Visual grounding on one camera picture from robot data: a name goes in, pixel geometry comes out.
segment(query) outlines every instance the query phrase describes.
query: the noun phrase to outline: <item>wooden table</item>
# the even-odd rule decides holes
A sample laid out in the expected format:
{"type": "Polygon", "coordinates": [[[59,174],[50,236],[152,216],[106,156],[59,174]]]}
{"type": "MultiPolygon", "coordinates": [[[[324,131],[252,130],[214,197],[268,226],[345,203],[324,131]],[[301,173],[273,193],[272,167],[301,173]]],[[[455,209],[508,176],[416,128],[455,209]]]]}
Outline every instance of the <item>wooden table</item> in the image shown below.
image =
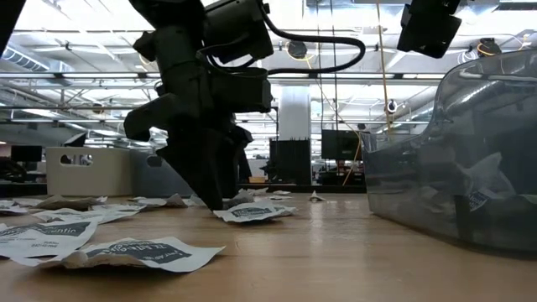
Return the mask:
{"type": "MultiPolygon", "coordinates": [[[[2,302],[535,301],[537,263],[483,255],[370,214],[365,195],[295,195],[297,216],[226,224],[207,209],[166,209],[98,227],[90,244],[177,237],[227,248],[200,270],[39,270],[0,260],[2,302]]],[[[37,221],[4,217],[9,226],[37,221]]]]}

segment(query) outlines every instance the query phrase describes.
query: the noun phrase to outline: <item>computer monitor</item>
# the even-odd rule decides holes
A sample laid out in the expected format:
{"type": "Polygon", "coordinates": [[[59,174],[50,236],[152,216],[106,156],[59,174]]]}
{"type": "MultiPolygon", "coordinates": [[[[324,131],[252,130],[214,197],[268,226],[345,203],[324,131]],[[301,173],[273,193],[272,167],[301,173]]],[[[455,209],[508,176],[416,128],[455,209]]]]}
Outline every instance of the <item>computer monitor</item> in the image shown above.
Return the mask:
{"type": "Polygon", "coordinates": [[[11,160],[14,162],[40,162],[42,159],[41,146],[11,146],[11,160]]]}
{"type": "Polygon", "coordinates": [[[321,157],[323,159],[354,160],[358,137],[353,131],[323,130],[321,157]]]}

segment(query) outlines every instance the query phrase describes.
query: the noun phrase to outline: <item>white storage bin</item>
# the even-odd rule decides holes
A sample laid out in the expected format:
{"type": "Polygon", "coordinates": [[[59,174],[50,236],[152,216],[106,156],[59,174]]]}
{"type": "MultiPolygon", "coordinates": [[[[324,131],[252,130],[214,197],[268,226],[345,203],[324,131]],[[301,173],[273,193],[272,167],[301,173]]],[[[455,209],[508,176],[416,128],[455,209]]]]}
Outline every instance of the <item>white storage bin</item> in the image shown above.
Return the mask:
{"type": "Polygon", "coordinates": [[[49,195],[131,195],[129,151],[119,148],[47,148],[49,195]],[[62,164],[62,157],[90,155],[91,164],[62,164]]]}

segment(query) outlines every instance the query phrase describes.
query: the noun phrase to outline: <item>support column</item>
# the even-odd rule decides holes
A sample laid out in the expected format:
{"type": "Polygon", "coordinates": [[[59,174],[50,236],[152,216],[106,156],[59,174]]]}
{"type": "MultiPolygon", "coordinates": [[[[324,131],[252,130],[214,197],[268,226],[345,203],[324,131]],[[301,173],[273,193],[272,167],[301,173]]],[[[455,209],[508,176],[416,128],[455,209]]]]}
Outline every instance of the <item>support column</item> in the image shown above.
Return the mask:
{"type": "Polygon", "coordinates": [[[279,140],[310,139],[310,86],[284,86],[279,100],[279,140]]]}

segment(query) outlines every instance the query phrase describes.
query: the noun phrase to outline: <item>transparent container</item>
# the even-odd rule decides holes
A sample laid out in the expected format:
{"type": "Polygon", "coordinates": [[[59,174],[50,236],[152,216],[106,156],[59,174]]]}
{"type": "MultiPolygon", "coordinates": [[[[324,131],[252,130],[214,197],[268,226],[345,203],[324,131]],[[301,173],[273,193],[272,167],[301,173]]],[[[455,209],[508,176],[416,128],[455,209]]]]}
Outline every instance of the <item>transparent container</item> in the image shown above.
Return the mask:
{"type": "Polygon", "coordinates": [[[537,252],[537,51],[467,62],[421,134],[362,134],[371,211],[484,247],[537,252]]]}

